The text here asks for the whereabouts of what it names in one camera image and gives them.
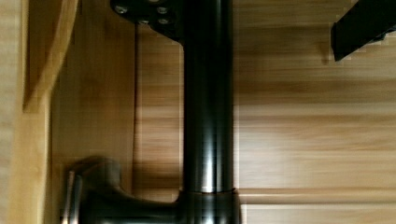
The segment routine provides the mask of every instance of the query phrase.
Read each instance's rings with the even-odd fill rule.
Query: screw
[[[115,6],[114,10],[116,10],[117,13],[119,14],[124,14],[128,11],[127,7],[122,7],[122,6]]]
[[[168,12],[167,7],[157,7],[157,12],[160,14],[166,14]]]
[[[162,25],[166,25],[166,24],[169,23],[169,20],[167,20],[167,19],[159,19],[158,22],[159,22],[160,24],[162,24]]]
[[[139,24],[149,24],[149,21],[148,20],[140,20]]]

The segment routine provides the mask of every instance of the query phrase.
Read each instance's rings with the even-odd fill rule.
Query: black pole
[[[184,190],[233,189],[232,1],[184,6]]]

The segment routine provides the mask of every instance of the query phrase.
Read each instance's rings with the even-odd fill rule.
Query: wood paneling
[[[48,223],[59,218],[64,168],[74,161],[92,155],[118,161],[122,187],[131,189],[134,45],[134,25],[114,13],[107,0],[81,1],[52,97]]]
[[[46,15],[35,14],[42,12],[41,10],[30,10],[39,5],[38,1],[30,2],[32,8],[29,8],[29,1],[22,1],[21,4],[20,55],[16,63],[17,99],[16,104],[12,105],[16,106],[16,124],[10,171],[8,223],[43,222],[50,159],[50,94],[62,66],[64,50],[69,44],[78,0],[56,2],[41,5],[49,12]],[[46,21],[43,29],[39,29],[40,20],[30,19],[28,24],[29,16],[43,17]],[[44,43],[48,43],[50,47],[47,48]],[[36,49],[36,45],[40,47],[37,50],[43,50],[40,53],[48,57],[40,57],[30,52]]]
[[[107,0],[60,2],[31,1],[31,7],[36,3],[47,8],[29,14],[30,22],[36,22],[29,24],[29,34],[26,27],[21,30],[23,44],[30,37],[30,48],[24,45],[21,58],[26,52],[30,58],[20,64],[9,223],[59,222],[64,168],[83,157],[102,155],[119,161],[122,186],[131,188],[134,26],[118,17]],[[55,5],[61,9],[38,18],[41,14],[36,13]],[[23,86],[24,80],[29,84]],[[32,92],[24,99],[23,88]]]
[[[6,222],[17,96],[21,2],[0,1],[0,223]]]

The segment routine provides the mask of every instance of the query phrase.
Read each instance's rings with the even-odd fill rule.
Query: metal bracket
[[[124,19],[149,27],[183,44],[183,1],[180,0],[112,0],[113,10]]]
[[[334,59],[340,61],[396,30],[396,1],[360,0],[332,27]]]

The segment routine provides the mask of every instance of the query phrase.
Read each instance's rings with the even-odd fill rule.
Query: wooden surface
[[[16,106],[16,123],[10,169],[8,223],[43,222],[50,160],[50,95],[53,80],[63,63],[62,55],[70,40],[77,2],[78,0],[59,1],[42,5],[43,2],[40,1],[22,1],[21,4],[20,37],[17,38],[17,98],[12,104]],[[43,6],[53,13],[36,11]]]
[[[83,157],[119,161],[130,188],[134,26],[105,0],[77,2],[23,2],[8,223],[59,222],[64,167]]]
[[[134,140],[134,26],[107,0],[84,0],[51,104],[51,174],[46,221],[59,220],[65,166],[89,156],[122,165],[131,188]]]
[[[235,186],[245,223],[396,220],[395,35],[335,63],[351,1],[234,1]],[[182,49],[139,27],[134,192],[180,184]]]
[[[19,60],[20,1],[0,0],[0,223],[7,218]]]

